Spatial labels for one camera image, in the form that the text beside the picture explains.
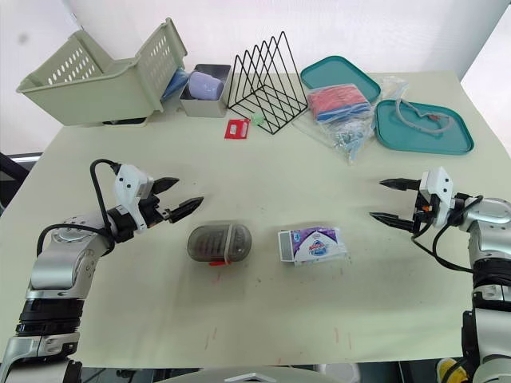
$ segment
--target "teal plastic lid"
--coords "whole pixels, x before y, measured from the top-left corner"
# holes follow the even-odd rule
[[[439,134],[420,132],[404,124],[396,113],[396,101],[384,100],[376,105],[376,137],[383,145],[395,150],[437,154],[466,154],[473,149],[473,140],[465,122],[452,109],[437,105],[410,102],[420,113],[443,113],[453,117],[451,128]],[[405,120],[426,129],[439,129],[438,122],[417,113],[401,104],[400,112]]]
[[[372,78],[340,56],[329,56],[308,66],[300,73],[300,78],[309,89],[355,84],[369,102],[375,101],[382,91]]]

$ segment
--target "purple packaging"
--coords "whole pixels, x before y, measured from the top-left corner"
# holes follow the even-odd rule
[[[344,258],[346,245],[338,227],[308,227],[279,233],[280,260],[295,266]]]

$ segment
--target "table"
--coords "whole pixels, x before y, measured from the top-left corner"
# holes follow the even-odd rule
[[[122,243],[97,268],[74,359],[97,367],[164,368],[382,361],[461,355],[470,276],[440,267],[410,236],[369,211],[411,217],[412,191],[378,185],[443,165],[455,189],[511,198],[511,161],[451,72],[400,73],[410,101],[444,105],[466,122],[467,156],[395,152],[373,142],[349,166],[289,125],[224,140],[226,119],[156,113],[143,128],[64,127],[0,219],[0,352],[14,333],[39,231],[97,210],[96,158],[181,181],[162,204],[205,197],[187,219]],[[108,206],[113,175],[99,172]],[[197,226],[235,220],[252,232],[249,257],[209,267],[186,253]],[[341,227],[350,257],[293,267],[279,261],[277,231]],[[424,238],[430,243],[431,236]],[[447,231],[440,253],[464,265],[468,235]]]

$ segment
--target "black wire file organizer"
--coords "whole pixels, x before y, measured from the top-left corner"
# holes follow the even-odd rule
[[[286,34],[236,55],[228,107],[245,118],[264,117],[259,126],[271,134],[307,109],[307,98]]]

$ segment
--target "plastic storage basket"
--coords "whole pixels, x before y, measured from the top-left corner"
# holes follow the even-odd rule
[[[122,60],[79,30],[17,92],[64,125],[146,117],[163,111],[160,98],[186,54],[170,18],[135,57]]]

